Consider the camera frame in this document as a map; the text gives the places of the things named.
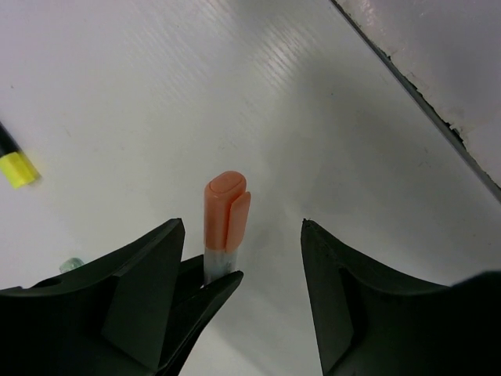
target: black and yellow marker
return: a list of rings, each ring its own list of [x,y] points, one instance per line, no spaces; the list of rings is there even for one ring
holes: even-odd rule
[[[0,170],[14,188],[34,182],[39,174],[0,122]]]

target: orange cap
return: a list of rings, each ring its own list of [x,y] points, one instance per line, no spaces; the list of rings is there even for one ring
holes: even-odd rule
[[[235,171],[223,172],[205,186],[206,248],[231,253],[242,243],[251,205],[246,188],[245,177]]]

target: orange marker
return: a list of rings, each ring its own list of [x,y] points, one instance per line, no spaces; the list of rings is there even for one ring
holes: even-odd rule
[[[251,205],[247,181],[227,171],[210,181],[204,191],[205,284],[236,269],[236,250],[242,243]]]

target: yellow tip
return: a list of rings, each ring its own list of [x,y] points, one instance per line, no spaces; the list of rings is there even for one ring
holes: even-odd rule
[[[0,157],[0,170],[14,188],[32,183],[39,177],[37,170],[22,152]]]

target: marker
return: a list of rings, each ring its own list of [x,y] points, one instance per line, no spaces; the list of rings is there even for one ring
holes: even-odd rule
[[[0,170],[14,188],[34,182],[38,177],[26,155],[0,122]]]
[[[247,181],[239,172],[223,172],[204,191],[204,283],[236,270],[236,253],[245,234],[251,205]]]

